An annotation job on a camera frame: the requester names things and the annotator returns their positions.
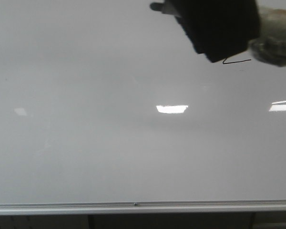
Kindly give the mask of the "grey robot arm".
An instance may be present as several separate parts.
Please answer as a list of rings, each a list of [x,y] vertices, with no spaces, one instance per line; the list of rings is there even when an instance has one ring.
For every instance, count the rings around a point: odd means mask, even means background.
[[[197,54],[219,62],[250,50],[254,58],[286,66],[286,10],[255,0],[165,0],[151,4],[173,15]]]

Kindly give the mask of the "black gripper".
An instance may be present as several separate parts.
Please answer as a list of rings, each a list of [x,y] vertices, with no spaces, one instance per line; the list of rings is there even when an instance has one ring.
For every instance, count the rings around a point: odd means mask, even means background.
[[[166,0],[163,11],[175,16],[195,52],[211,63],[246,51],[260,36],[255,0]]]

